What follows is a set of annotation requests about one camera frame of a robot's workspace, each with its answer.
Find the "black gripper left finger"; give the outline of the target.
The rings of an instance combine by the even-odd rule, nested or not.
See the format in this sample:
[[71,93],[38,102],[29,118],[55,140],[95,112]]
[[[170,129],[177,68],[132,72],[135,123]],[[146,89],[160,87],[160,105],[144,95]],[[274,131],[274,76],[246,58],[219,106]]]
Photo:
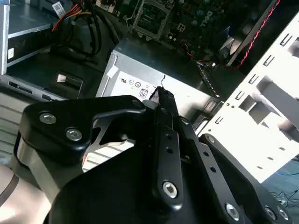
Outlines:
[[136,97],[86,98],[51,101],[25,108],[19,126],[19,161],[27,166],[38,185],[53,202],[62,187],[78,175],[83,157],[127,136],[154,152],[153,198],[172,210],[183,204],[178,132],[174,96],[157,87],[150,96],[154,109]]

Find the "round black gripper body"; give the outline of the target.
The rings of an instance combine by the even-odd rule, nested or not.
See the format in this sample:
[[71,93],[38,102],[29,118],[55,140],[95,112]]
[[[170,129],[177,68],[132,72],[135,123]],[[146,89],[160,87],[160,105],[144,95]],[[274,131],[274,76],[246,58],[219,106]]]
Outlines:
[[222,224],[221,210],[197,168],[182,162],[183,206],[171,211],[150,191],[153,153],[129,149],[67,183],[51,224]]

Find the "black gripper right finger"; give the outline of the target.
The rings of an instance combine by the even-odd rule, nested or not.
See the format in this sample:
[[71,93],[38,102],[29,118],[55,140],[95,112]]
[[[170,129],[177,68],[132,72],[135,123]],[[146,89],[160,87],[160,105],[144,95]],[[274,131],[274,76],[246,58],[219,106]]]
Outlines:
[[197,137],[179,116],[173,94],[170,108],[180,145],[191,161],[191,199],[206,224],[292,224],[278,200],[212,135]]

